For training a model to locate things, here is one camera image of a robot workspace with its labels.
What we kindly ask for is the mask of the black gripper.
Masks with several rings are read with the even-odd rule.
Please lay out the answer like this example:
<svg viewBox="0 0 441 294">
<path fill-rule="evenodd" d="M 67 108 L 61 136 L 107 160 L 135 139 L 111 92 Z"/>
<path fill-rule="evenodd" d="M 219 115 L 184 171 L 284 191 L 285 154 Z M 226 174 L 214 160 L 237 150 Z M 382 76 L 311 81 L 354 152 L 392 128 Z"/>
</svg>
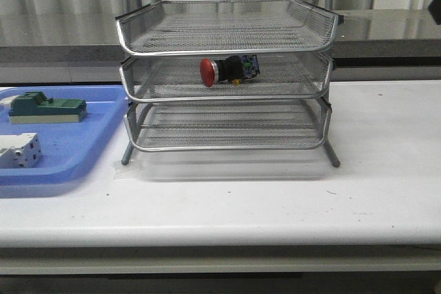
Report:
<svg viewBox="0 0 441 294">
<path fill-rule="evenodd" d="M 432 0 L 429 4 L 429 12 L 437 25 L 441 24 L 441 0 Z"/>
</svg>

